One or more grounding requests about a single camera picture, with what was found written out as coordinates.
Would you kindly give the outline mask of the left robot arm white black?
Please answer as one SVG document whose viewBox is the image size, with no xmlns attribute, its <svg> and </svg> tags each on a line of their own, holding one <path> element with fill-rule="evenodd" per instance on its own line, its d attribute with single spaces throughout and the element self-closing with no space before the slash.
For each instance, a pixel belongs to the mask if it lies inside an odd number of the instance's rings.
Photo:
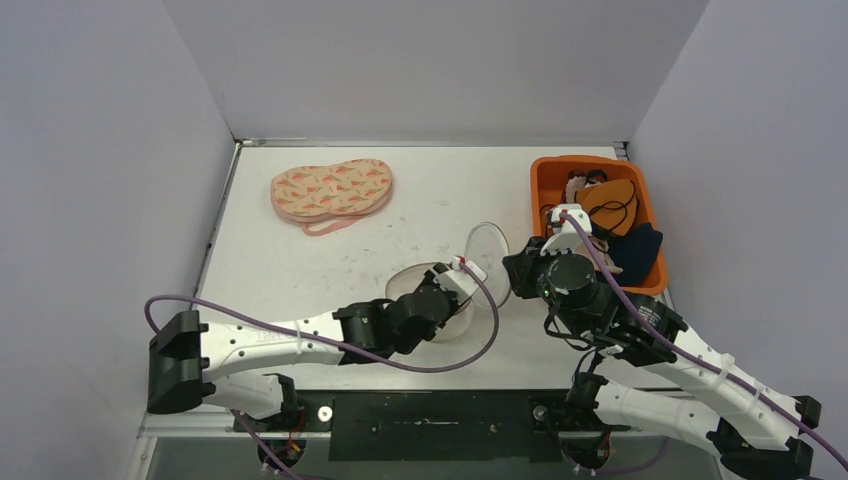
<svg viewBox="0 0 848 480">
<path fill-rule="evenodd" d="M 395 300 L 356 302 L 312 317 L 261 326 L 175 314 L 149 342 L 146 410 L 170 415 L 203 404 L 240 411 L 282 431 L 298 417 L 293 379 L 273 368 L 390 362 L 430 341 L 469 296 L 423 282 Z"/>
</svg>

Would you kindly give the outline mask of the beige pink lace bra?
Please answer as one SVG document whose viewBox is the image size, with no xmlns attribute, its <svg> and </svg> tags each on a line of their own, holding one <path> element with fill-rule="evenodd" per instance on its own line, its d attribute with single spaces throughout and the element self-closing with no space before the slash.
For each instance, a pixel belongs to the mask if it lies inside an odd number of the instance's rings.
<svg viewBox="0 0 848 480">
<path fill-rule="evenodd" d="M 594 236 L 590 236 L 589 239 L 594 249 L 597 251 L 600 261 L 595 260 L 595 258 L 591 255 L 588 247 L 584 243 L 581 243 L 577 247 L 575 252 L 581 256 L 586 257 L 592 263 L 593 268 L 596 272 L 601 272 L 600 265 L 603 264 L 611 274 L 621 274 L 623 272 L 623 269 L 616 265 L 614 260 L 610 256 L 608 243 L 605 240 L 596 238 Z"/>
</svg>

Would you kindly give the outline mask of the floral mesh laundry bag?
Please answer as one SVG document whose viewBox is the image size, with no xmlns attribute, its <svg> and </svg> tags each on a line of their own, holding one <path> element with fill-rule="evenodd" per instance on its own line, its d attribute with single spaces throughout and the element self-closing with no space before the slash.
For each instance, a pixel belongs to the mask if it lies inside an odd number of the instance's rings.
<svg viewBox="0 0 848 480">
<path fill-rule="evenodd" d="M 288 169 L 270 182 L 270 203 L 283 220 L 307 236 L 347 228 L 390 200 L 394 175 L 384 161 L 353 159 Z"/>
</svg>

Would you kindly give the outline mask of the round white mesh laundry bag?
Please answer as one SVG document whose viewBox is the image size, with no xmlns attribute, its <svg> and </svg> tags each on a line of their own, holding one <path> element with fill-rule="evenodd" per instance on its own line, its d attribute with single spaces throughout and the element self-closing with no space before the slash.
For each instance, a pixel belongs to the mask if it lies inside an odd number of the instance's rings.
<svg viewBox="0 0 848 480">
<path fill-rule="evenodd" d="M 508 274 L 502 265 L 502 259 L 509 253 L 509 246 L 500 227 L 491 222 L 481 222 L 471 229 L 467 239 L 464 257 L 473 261 L 485 273 L 484 283 L 495 300 L 497 308 L 502 307 L 510 295 Z M 395 273 L 387 282 L 385 295 L 397 300 L 401 295 L 413 291 L 424 279 L 425 272 L 435 265 L 426 262 L 412 265 Z M 489 309 L 485 294 L 478 290 L 443 328 L 437 330 L 433 339 L 436 343 L 453 341 L 462 336 L 472 324 L 475 311 Z"/>
</svg>

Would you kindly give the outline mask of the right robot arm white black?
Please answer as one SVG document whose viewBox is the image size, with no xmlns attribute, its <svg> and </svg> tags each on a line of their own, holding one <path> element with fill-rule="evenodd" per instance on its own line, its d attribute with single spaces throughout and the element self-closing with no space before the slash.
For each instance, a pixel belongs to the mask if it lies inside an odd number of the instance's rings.
<svg viewBox="0 0 848 480">
<path fill-rule="evenodd" d="M 651 394 L 588 370 L 575 375 L 566 397 L 572 425 L 625 426 L 675 438 L 745 479 L 803 479 L 811 473 L 814 451 L 800 435 L 818 425 L 817 400 L 759 383 L 667 305 L 647 295 L 618 295 L 588 258 L 545 254 L 545 242 L 531 238 L 502 264 L 517 297 L 545 302 L 546 326 L 564 325 L 549 335 L 583 341 L 599 356 L 642 368 L 691 396 Z"/>
</svg>

